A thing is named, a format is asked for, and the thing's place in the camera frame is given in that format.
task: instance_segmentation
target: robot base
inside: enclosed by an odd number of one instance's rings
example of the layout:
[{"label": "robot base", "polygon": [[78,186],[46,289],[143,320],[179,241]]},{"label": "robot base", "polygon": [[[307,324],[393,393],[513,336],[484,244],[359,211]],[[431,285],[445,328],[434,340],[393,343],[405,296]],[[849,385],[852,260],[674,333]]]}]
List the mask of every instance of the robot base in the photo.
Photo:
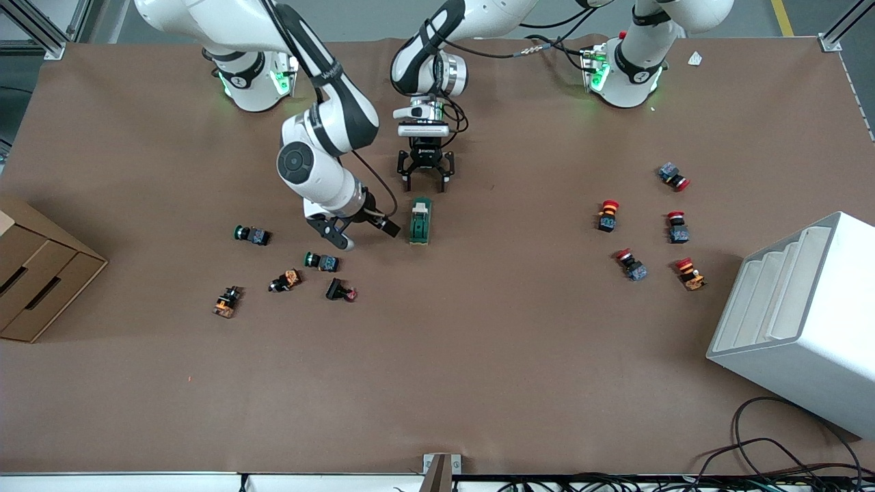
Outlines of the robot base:
[{"label": "robot base", "polygon": [[[650,77],[650,80],[643,84],[633,84],[629,81],[629,77],[617,68],[617,60],[614,58],[614,52],[617,45],[620,43],[619,38],[608,39],[607,43],[595,46],[596,51],[604,51],[607,56],[608,68],[602,75],[602,80],[598,81],[592,74],[584,72],[584,84],[587,90],[598,94],[608,104],[618,108],[634,108],[647,100],[650,93],[656,90],[656,82],[662,74],[662,68],[656,74]],[[592,66],[590,60],[584,60],[584,66]]]},{"label": "robot base", "polygon": [[[404,167],[404,161],[410,158],[410,166]],[[441,161],[446,160],[449,164],[444,168]],[[439,137],[411,137],[410,138],[410,153],[406,151],[398,152],[398,174],[401,174],[401,179],[404,180],[404,191],[410,191],[410,174],[417,169],[437,169],[441,175],[440,191],[446,191],[446,184],[450,182],[450,177],[456,173],[456,158],[452,152],[444,153],[441,150],[441,139]]]}]

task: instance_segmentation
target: black terminal block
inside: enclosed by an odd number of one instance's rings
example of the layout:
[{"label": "black terminal block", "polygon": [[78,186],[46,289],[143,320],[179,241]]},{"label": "black terminal block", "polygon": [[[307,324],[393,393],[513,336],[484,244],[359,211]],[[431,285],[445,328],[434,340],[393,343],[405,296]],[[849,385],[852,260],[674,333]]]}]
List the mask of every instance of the black terminal block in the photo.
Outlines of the black terminal block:
[{"label": "black terminal block", "polygon": [[684,244],[690,240],[690,230],[687,229],[682,210],[668,213],[668,238],[672,244]]},{"label": "black terminal block", "polygon": [[602,210],[598,213],[598,230],[613,232],[617,227],[617,209],[620,204],[614,200],[605,200]]},{"label": "black terminal block", "polygon": [[280,278],[268,284],[268,292],[288,292],[292,287],[301,283],[301,274],[297,270],[286,271]]},{"label": "black terminal block", "polygon": [[270,241],[270,232],[260,228],[237,226],[234,229],[234,239],[237,241],[249,241],[259,246],[267,246]]},{"label": "black terminal block", "polygon": [[359,293],[355,289],[347,289],[341,282],[339,278],[333,278],[325,292],[325,297],[328,300],[344,299],[347,302],[353,302]]},{"label": "black terminal block", "polygon": [[213,313],[220,315],[222,318],[230,319],[234,316],[234,309],[237,308],[237,301],[239,300],[240,287],[236,285],[228,287],[225,289],[225,293],[216,300]]},{"label": "black terminal block", "polygon": [[307,251],[307,254],[304,255],[304,266],[317,268],[319,271],[335,272],[337,267],[340,266],[340,260],[328,255],[314,255]]}]

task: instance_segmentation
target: white robotic arm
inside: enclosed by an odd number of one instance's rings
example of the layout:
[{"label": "white robotic arm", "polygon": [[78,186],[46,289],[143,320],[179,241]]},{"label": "white robotic arm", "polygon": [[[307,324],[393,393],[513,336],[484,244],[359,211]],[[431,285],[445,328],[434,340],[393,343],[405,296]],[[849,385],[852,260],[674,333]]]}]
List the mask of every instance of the white robotic arm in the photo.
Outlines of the white robotic arm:
[{"label": "white robotic arm", "polygon": [[[610,1],[577,3],[598,8]],[[442,51],[444,40],[507,34],[536,4],[537,0],[447,0],[395,56],[393,86],[404,95],[461,94],[468,81],[466,65],[459,56]],[[626,38],[608,42],[607,63],[600,64],[605,68],[599,77],[589,78],[590,88],[615,106],[641,104],[655,89],[662,61],[681,28],[691,33],[713,29],[732,4],[733,0],[636,0]],[[617,72],[625,74],[627,83],[622,83],[623,76],[607,76]]]},{"label": "white robotic arm", "polygon": [[[283,124],[283,147],[276,160],[280,177],[304,198],[308,223],[342,250],[353,247],[345,234],[352,222],[367,221],[398,234],[400,229],[376,208],[374,196],[338,161],[374,141],[376,110],[294,9],[273,0],[135,2],[154,27],[196,38],[220,69],[225,69],[221,63],[236,63],[230,80],[260,79],[264,53],[286,53],[299,60],[317,93],[324,91],[329,99],[319,97]],[[250,82],[243,90],[254,88]]]},{"label": "white robotic arm", "polygon": [[734,0],[636,0],[633,22],[623,39],[610,39],[595,51],[588,88],[620,108],[642,104],[656,90],[666,53],[681,34],[707,32],[729,15]]}]

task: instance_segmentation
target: electrical cable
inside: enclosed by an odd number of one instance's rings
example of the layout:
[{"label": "electrical cable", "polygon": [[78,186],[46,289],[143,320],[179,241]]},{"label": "electrical cable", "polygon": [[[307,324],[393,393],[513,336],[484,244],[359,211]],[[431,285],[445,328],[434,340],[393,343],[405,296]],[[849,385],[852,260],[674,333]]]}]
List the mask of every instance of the electrical cable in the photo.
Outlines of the electrical cable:
[{"label": "electrical cable", "polygon": [[452,98],[450,97],[450,95],[447,94],[446,92],[443,92],[443,97],[447,102],[450,103],[450,108],[453,110],[453,113],[454,113],[453,116],[450,116],[449,114],[447,114],[446,105],[444,105],[444,115],[446,115],[448,118],[450,118],[452,121],[454,121],[456,123],[456,129],[455,129],[455,131],[452,132],[452,135],[450,136],[450,138],[448,138],[446,142],[441,144],[441,146],[440,146],[441,149],[443,149],[444,147],[446,147],[447,145],[452,143],[452,141],[456,139],[456,136],[459,133],[462,133],[462,132],[468,130],[468,127],[470,126],[470,122],[468,120],[468,116],[465,114],[465,110],[462,109],[462,107],[459,106],[459,104],[457,102],[453,101]]},{"label": "electrical cable", "polygon": [[[714,461],[715,458],[717,458],[721,454],[729,453],[730,451],[735,450],[735,449],[739,449],[743,446],[747,446],[747,445],[753,444],[755,442],[761,442],[761,441],[767,441],[767,440],[774,441],[773,439],[769,439],[769,438],[754,438],[754,439],[749,439],[746,441],[742,441],[742,442],[739,442],[736,444],[732,444],[729,446],[724,446],[724,447],[719,448],[717,451],[715,451],[710,456],[708,456],[708,458],[705,460],[705,463],[702,465],[702,468],[699,470],[699,473],[696,475],[696,478],[693,480],[692,483],[688,483],[686,485],[680,485],[677,487],[683,488],[683,490],[685,492],[690,491],[690,490],[698,490],[699,482],[702,481],[702,478],[705,475],[705,471],[708,469],[708,466],[711,464],[712,461]],[[663,488],[662,492],[665,492],[665,491],[668,491],[671,489],[672,488]]]},{"label": "electrical cable", "polygon": [[613,492],[617,492],[617,487],[613,483],[604,482],[604,481],[595,481],[595,482],[581,488],[579,492],[596,492],[596,490],[599,490],[600,488],[604,487],[605,485],[609,486],[613,490]]},{"label": "electrical cable", "polygon": [[584,15],[584,18],[580,19],[577,22],[577,24],[571,28],[570,31],[566,32],[564,36],[560,36],[559,38],[557,38],[556,41],[551,41],[548,38],[546,38],[545,36],[542,36],[540,34],[530,34],[530,35],[526,36],[526,39],[537,39],[539,41],[543,41],[544,43],[549,44],[551,47],[556,48],[559,51],[565,53],[565,58],[567,58],[568,62],[571,63],[571,65],[574,66],[577,70],[580,70],[582,72],[588,72],[590,74],[594,74],[595,73],[594,69],[579,65],[571,57],[572,54],[580,56],[580,51],[573,51],[573,50],[566,48],[563,41],[565,41],[574,31],[576,31],[586,21],[586,19],[590,18],[590,16],[593,13],[595,13],[595,11],[596,11],[595,9],[589,9],[588,11],[584,11],[583,13],[586,14],[586,15]]},{"label": "electrical cable", "polygon": [[559,27],[560,25],[566,25],[569,22],[571,22],[572,20],[579,18],[580,16],[584,15],[586,13],[586,11],[588,11],[588,10],[590,10],[590,9],[584,9],[584,10],[574,14],[573,16],[566,18],[564,21],[557,22],[555,24],[546,24],[546,25],[520,24],[520,27],[526,27],[529,29],[551,29],[553,27]]},{"label": "electrical cable", "polygon": [[384,188],[386,188],[386,192],[388,193],[388,195],[392,197],[392,211],[388,214],[379,214],[379,216],[384,216],[388,219],[392,215],[395,215],[395,213],[398,211],[398,199],[395,197],[395,194],[392,193],[392,189],[389,188],[389,185],[386,184],[386,181],[383,181],[383,178],[380,176],[380,174],[375,171],[374,168],[371,167],[371,165],[368,164],[368,162],[361,155],[359,155],[359,152],[357,152],[355,149],[353,149],[353,155],[359,158],[361,163],[371,172],[371,174],[374,175],[375,178],[377,178],[378,181],[380,181],[380,184],[383,185]]},{"label": "electrical cable", "polygon": [[[698,482],[701,480],[701,476],[704,474],[704,470],[708,467],[708,465],[711,463],[711,461],[712,461],[714,458],[718,457],[720,454],[727,453],[727,452],[732,451],[732,450],[734,450],[734,449],[739,449],[739,450],[740,450],[740,449],[743,449],[744,446],[749,446],[749,445],[751,445],[751,444],[753,444],[753,443],[756,443],[756,442],[768,442],[768,443],[774,444],[774,445],[777,446],[777,447],[778,447],[778,448],[779,448],[779,449],[780,449],[780,450],[781,450],[781,451],[782,451],[787,457],[789,457],[794,463],[796,463],[799,467],[805,467],[805,465],[802,464],[802,462],[799,461],[799,459],[796,458],[796,456],[795,456],[794,454],[790,453],[790,451],[787,450],[786,447],[784,447],[780,442],[776,441],[775,439],[771,439],[771,438],[755,438],[755,439],[749,439],[749,440],[746,440],[746,441],[738,441],[737,444],[733,444],[733,445],[730,445],[730,446],[722,447],[722,448],[718,449],[716,452],[712,453],[712,454],[708,457],[708,459],[705,461],[705,463],[704,463],[704,465],[703,465],[703,468],[702,468],[702,471],[700,472],[699,476],[696,478],[696,481],[695,481],[694,483],[695,483],[695,484],[698,484]],[[755,475],[755,476],[746,477],[746,478],[760,478],[761,480],[765,480],[765,481],[771,483],[771,481],[768,480],[766,477],[764,477],[762,474],[757,474],[757,475]],[[821,483],[823,483],[819,477],[816,477],[816,478],[817,478],[818,481],[820,481]]]},{"label": "electrical cable", "polygon": [[246,492],[246,486],[249,484],[249,474],[240,475],[240,492]]},{"label": "electrical cable", "polygon": [[[560,36],[558,39],[556,39],[556,41],[549,43],[549,46],[550,46],[550,47],[553,47],[553,46],[556,46],[556,45],[562,43],[563,41],[565,41],[565,39],[567,39],[567,38],[568,38],[571,34],[573,34],[574,31],[576,31],[576,30],[577,30],[577,29],[578,29],[578,28],[579,28],[584,22],[586,22],[586,19],[590,18],[590,16],[591,16],[593,13],[595,13],[595,11],[596,11],[596,9],[589,9],[589,10],[583,11],[583,13],[582,13],[583,16],[580,18],[580,20],[578,20],[578,22],[577,22],[576,24],[574,24],[574,26],[571,27],[571,29],[569,29],[568,32],[566,32],[564,35],[562,35],[562,36]],[[523,56],[524,54],[526,54],[526,51],[525,51],[525,50],[524,50],[524,51],[517,52],[517,53],[511,53],[511,54],[494,54],[494,53],[483,53],[483,52],[480,52],[480,51],[477,51],[477,50],[473,50],[473,49],[471,49],[471,48],[466,48],[466,47],[464,47],[464,46],[457,45],[456,43],[453,43],[452,41],[447,40],[447,38],[446,38],[443,34],[441,34],[441,33],[438,31],[438,29],[435,27],[435,25],[431,22],[431,19],[426,19],[425,22],[428,23],[428,25],[431,27],[431,29],[435,32],[435,36],[437,36],[438,39],[440,39],[440,41],[441,41],[442,43],[445,43],[445,44],[447,44],[448,46],[452,46],[452,47],[454,47],[454,48],[456,48],[456,49],[458,49],[458,50],[461,50],[461,51],[463,51],[463,52],[466,52],[466,53],[475,54],[475,55],[483,56],[483,57],[486,57],[486,58],[495,58],[495,59],[500,59],[500,60],[505,60],[505,59],[508,59],[508,58],[518,58],[518,57],[521,57],[521,56]]]},{"label": "electrical cable", "polygon": [[[823,425],[829,431],[829,433],[831,433],[833,436],[835,436],[836,439],[838,439],[839,442],[842,443],[842,446],[844,446],[844,448],[848,451],[848,454],[850,454],[851,459],[854,461],[854,469],[857,471],[857,481],[856,481],[856,484],[854,486],[854,492],[859,492],[863,488],[863,467],[860,465],[860,460],[857,457],[857,454],[854,453],[854,450],[851,448],[851,445],[848,444],[847,439],[845,439],[844,437],[841,436],[841,434],[836,432],[829,425],[829,423],[826,420],[824,420],[823,418],[821,418],[820,416],[815,415],[814,413],[812,413],[808,410],[805,410],[804,408],[800,407],[799,405],[797,405],[789,400],[786,400],[784,398],[780,398],[780,397],[755,397],[755,398],[751,398],[751,399],[747,400],[746,402],[744,402],[743,404],[741,404],[738,407],[738,409],[735,411],[735,414],[732,416],[732,430],[733,430],[733,436],[734,436],[734,439],[736,442],[741,441],[741,430],[740,430],[741,415],[742,415],[742,413],[744,413],[745,408],[747,408],[751,404],[754,404],[756,402],[761,402],[761,401],[772,401],[772,402],[777,402],[780,404],[784,404],[784,405],[793,407],[799,411],[802,411],[803,413],[805,413],[806,415],[808,415],[809,417],[814,419],[816,422]],[[790,456],[790,458],[796,463],[797,466],[799,466],[800,469],[804,469],[806,467],[798,459],[796,459],[796,457],[793,456],[786,448],[784,448],[783,446],[778,444],[777,441],[775,441],[774,444],[781,447],[781,450],[784,451],[788,456]],[[763,474],[753,465],[753,462],[751,461],[750,457],[745,452],[744,447],[743,446],[740,447],[738,449],[738,451],[741,453],[741,456],[744,458],[747,465],[754,471],[754,473],[756,473],[757,476],[763,476]],[[816,474],[814,474],[813,472],[810,472],[810,471],[808,471],[806,473],[811,475],[811,477],[813,479],[815,479],[820,484],[825,486],[825,484],[823,483],[823,480],[821,480],[821,478],[819,476],[817,476]]]},{"label": "electrical cable", "polygon": [[27,90],[26,88],[13,88],[13,87],[9,87],[9,86],[0,86],[0,88],[6,89],[6,90],[15,90],[18,92],[23,92],[25,94],[33,94],[32,90]]},{"label": "electrical cable", "polygon": [[524,477],[520,477],[517,480],[508,482],[507,484],[505,484],[503,487],[499,488],[495,492],[505,492],[505,490],[508,490],[511,487],[514,488],[514,492],[517,492],[517,490],[516,490],[517,485],[521,485],[523,487],[524,492],[529,492],[529,491],[534,492],[534,490],[531,487],[531,484],[534,484],[534,485],[537,485],[538,487],[544,488],[545,490],[548,490],[549,492],[553,492],[553,489],[548,487],[547,485],[545,485],[542,481],[528,480]]},{"label": "electrical cable", "polygon": [[[799,473],[800,471],[815,472],[815,471],[823,470],[823,469],[827,469],[827,468],[848,468],[848,469],[852,469],[852,470],[857,469],[857,467],[855,467],[853,465],[849,465],[847,463],[813,463],[810,465],[806,465],[804,470],[800,470],[798,467],[793,467],[793,468],[789,468],[786,470],[776,470],[773,472],[766,472],[766,473],[764,473],[764,475],[769,476],[769,477],[781,478],[781,477],[789,477],[795,473]],[[870,481],[875,481],[875,471],[872,471],[866,467],[860,467],[860,469],[863,470],[864,472],[866,472],[867,474],[869,474],[868,478],[870,479]]]}]

